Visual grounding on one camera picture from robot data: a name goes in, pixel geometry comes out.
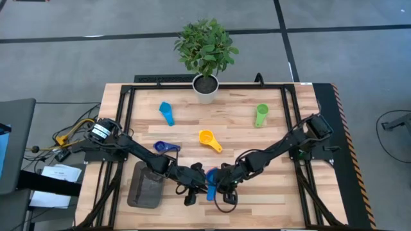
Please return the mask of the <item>white paper sheet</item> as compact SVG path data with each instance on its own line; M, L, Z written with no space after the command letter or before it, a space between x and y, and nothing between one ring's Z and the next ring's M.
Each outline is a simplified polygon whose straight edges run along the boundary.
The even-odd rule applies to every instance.
M30 201L31 207L47 207L47 208L58 208L67 209L69 202L71 200L70 196L64 196L59 194L53 194L50 192L35 191Z
M45 166L41 175L58 180L76 182L79 179L81 172L82 170L77 167L57 164L55 166Z

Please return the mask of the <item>light blue measuring cup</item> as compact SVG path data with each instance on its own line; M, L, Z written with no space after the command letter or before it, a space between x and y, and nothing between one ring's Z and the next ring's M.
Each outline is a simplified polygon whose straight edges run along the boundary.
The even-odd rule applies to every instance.
M175 124L173 119L172 107L169 103L163 101L160 104L159 111L161 112L169 126L173 126Z

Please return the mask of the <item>grey chair base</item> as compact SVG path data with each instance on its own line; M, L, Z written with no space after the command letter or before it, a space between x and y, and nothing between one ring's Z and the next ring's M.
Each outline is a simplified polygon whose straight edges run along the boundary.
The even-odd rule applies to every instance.
M411 113L405 114L391 122L382 123L381 125L386 131L392 131L397 127L404 126L411 135Z

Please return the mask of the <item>yellow plastic measuring cup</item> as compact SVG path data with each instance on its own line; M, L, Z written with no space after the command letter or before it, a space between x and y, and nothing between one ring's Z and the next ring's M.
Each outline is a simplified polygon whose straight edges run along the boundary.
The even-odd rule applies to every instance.
M221 144L216 140L214 133L211 130L200 130L199 141L201 144L210 146L219 153L223 151Z

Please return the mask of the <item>grey mesh basket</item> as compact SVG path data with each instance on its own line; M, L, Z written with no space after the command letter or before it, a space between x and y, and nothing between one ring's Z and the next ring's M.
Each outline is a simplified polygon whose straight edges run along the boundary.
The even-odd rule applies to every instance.
M127 203L131 207L155 209L160 205L163 188L164 178L139 161L134 167Z

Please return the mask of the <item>black mat with hazard stripe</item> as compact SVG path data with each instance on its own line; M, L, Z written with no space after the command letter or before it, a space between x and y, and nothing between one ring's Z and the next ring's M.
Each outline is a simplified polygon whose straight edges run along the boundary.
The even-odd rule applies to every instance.
M334 170L348 225L375 229L376 222L338 89L331 83L315 83L313 88L320 105L320 113L334 130L330 143L340 147L340 150L334 153Z

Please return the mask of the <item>black floor grate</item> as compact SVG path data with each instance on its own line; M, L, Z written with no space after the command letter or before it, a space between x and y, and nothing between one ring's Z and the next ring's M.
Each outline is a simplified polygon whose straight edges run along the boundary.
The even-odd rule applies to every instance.
M134 83L191 83L194 77L194 74L135 75Z

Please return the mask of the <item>grey desk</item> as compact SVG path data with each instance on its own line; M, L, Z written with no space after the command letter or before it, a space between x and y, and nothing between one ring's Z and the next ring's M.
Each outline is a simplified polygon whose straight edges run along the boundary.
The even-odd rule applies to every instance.
M0 195L17 187L35 104L34 98L0 101L0 123L11 126L0 170Z

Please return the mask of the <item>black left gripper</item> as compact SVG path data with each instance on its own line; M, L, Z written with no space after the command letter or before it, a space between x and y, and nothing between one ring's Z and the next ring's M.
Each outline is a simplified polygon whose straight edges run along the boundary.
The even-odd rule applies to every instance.
M186 166L177 166L175 168L175 181L184 185L188 190L188 195L184 198L185 206L194 205L197 200L197 194L207 194L206 174L203 165L200 162Z

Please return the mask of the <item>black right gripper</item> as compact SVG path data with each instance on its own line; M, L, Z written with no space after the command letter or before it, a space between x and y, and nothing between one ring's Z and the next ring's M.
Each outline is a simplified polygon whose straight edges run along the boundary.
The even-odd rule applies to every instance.
M222 163L215 171L215 182L220 183L224 179L224 185L218 186L218 192L223 195L223 201L228 204L238 203L236 190L238 182L242 183L249 178L252 168L248 164Z

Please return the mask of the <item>green plant in white pot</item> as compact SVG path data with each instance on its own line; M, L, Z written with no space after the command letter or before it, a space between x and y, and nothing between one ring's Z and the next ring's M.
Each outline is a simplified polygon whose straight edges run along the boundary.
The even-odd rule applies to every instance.
M174 42L179 62L195 74L192 88L201 104L214 101L220 82L218 75L235 63L240 53L229 32L216 19L200 19L185 25Z

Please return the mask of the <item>black bar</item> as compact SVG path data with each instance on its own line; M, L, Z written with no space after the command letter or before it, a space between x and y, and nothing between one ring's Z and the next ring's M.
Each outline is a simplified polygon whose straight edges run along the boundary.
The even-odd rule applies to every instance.
M78 197L81 187L82 185L78 183L21 170L16 188Z

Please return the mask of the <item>green plastic measuring cup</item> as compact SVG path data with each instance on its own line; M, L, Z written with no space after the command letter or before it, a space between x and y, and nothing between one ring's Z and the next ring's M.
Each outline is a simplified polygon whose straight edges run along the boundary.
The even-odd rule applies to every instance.
M260 128L263 125L268 112L269 108L267 104L262 103L256 107L256 120L254 124L256 128Z

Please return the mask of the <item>medium blue measuring cup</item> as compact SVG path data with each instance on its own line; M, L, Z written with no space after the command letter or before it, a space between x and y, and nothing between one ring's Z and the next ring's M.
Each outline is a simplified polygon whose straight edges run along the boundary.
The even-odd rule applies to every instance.
M216 186L217 186L217 184L216 184L215 179L214 179L215 171L216 171L216 169L213 172L209 173L209 174L206 173L206 182L207 182L207 185L208 185L207 196L206 196L207 201L214 201L214 198L216 196Z

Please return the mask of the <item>small dark blue measuring cup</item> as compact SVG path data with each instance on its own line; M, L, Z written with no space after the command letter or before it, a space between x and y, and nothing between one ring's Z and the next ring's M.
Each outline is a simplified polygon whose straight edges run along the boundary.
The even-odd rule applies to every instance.
M168 142L164 141L157 141L156 143L153 144L153 148L158 152L158 153L166 153L169 151L180 151L180 146L176 144L171 144Z

